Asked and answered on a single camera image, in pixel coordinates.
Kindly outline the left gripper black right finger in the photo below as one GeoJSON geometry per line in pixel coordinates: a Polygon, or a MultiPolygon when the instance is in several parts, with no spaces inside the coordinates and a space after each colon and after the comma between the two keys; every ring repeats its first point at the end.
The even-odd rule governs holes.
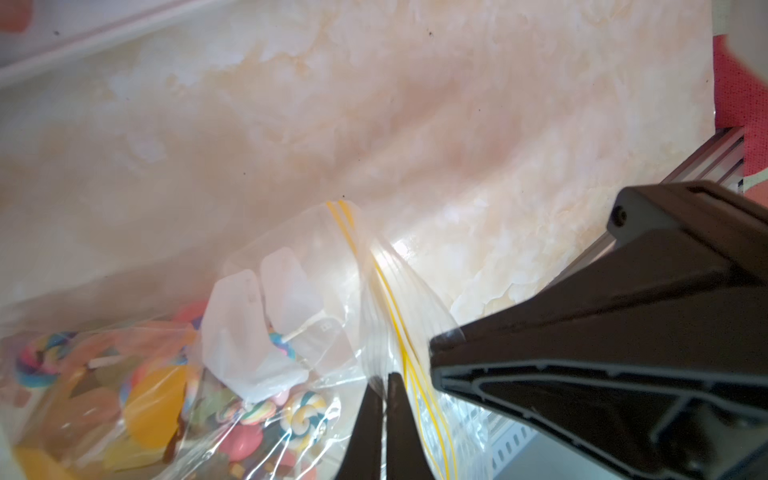
{"type": "Polygon", "coordinates": [[[434,479],[403,377],[390,373],[386,397],[386,475],[389,480],[434,479]]]}

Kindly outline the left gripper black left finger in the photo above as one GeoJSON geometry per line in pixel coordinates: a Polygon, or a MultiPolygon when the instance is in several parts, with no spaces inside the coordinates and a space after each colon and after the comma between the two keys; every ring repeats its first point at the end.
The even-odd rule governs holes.
{"type": "Polygon", "coordinates": [[[366,388],[337,480],[379,480],[381,478],[383,400],[366,388]]]}

